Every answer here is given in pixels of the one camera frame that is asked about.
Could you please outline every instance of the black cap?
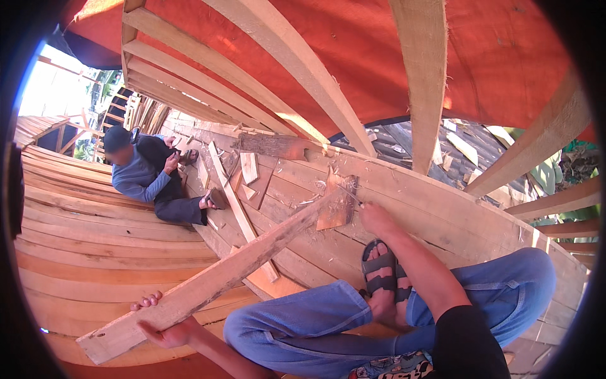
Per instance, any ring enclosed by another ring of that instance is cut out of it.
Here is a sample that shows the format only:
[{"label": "black cap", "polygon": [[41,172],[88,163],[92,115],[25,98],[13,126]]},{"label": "black cap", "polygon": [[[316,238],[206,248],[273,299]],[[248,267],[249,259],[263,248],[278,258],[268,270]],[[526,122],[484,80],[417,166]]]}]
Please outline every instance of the black cap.
[{"label": "black cap", "polygon": [[103,137],[103,149],[106,153],[115,153],[130,144],[130,132],[121,126],[113,126]]}]

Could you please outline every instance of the sky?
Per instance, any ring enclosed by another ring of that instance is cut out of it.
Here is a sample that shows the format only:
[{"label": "sky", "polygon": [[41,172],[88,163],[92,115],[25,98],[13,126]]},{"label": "sky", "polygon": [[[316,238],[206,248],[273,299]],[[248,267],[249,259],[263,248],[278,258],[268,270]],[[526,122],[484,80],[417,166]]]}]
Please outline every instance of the sky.
[{"label": "sky", "polygon": [[[42,48],[40,55],[75,72],[89,70],[76,58],[49,45]],[[38,61],[25,86],[19,116],[79,115],[82,108],[90,107],[90,97],[86,94],[86,86],[90,83],[78,75]],[[72,122],[80,124],[82,118],[74,118]]]}]

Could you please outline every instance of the hand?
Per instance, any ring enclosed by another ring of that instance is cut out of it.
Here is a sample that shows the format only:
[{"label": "hand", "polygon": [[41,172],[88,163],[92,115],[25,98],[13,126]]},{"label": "hand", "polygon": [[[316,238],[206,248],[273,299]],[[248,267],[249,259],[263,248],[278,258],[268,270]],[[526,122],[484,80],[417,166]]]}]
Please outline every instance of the hand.
[{"label": "hand", "polygon": [[381,232],[398,228],[387,209],[379,204],[367,201],[359,211],[360,220],[367,232],[378,236]]},{"label": "hand", "polygon": [[[147,298],[141,298],[139,303],[132,304],[130,310],[137,311],[141,307],[147,308],[158,305],[158,300],[161,298],[162,292],[156,291],[156,293],[149,295]],[[165,349],[189,344],[201,332],[208,332],[196,321],[194,316],[189,316],[184,321],[169,327],[163,332],[158,332],[156,328],[145,321],[139,321],[137,327],[145,334],[148,340]]]},{"label": "hand", "polygon": [[166,158],[166,163],[164,164],[164,172],[167,175],[177,168],[177,164],[179,163],[179,153],[174,153],[168,158]]},{"label": "hand", "polygon": [[173,142],[175,141],[174,136],[173,137],[164,137],[162,140],[164,141],[164,144],[166,146],[168,146],[169,149],[173,148]]}]

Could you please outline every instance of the black pants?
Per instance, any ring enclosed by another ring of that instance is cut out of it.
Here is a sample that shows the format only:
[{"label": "black pants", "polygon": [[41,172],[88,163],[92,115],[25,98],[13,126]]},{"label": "black pants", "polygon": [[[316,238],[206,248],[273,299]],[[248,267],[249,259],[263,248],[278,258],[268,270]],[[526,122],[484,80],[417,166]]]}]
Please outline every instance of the black pants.
[{"label": "black pants", "polygon": [[[141,136],[137,141],[137,151],[160,173],[164,169],[166,159],[173,153],[181,153],[177,149],[169,149],[159,138]],[[160,220],[173,223],[186,222],[206,225],[206,209],[200,209],[201,197],[188,199],[183,194],[181,177],[177,169],[170,173],[170,181],[154,199],[154,211]]]}]

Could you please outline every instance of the knee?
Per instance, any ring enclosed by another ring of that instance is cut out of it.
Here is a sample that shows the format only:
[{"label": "knee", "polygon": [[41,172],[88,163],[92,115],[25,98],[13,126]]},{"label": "knee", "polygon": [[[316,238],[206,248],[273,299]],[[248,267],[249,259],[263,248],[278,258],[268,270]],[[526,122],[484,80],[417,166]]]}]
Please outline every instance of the knee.
[{"label": "knee", "polygon": [[526,278],[522,281],[532,281],[545,292],[553,293],[556,286],[556,271],[549,254],[535,247],[524,247],[513,253],[516,255],[518,269]]},{"label": "knee", "polygon": [[234,310],[225,319],[223,339],[236,350],[240,350],[242,345],[246,343],[245,334],[250,331],[248,327],[249,320],[251,320],[251,315],[248,307]]}]

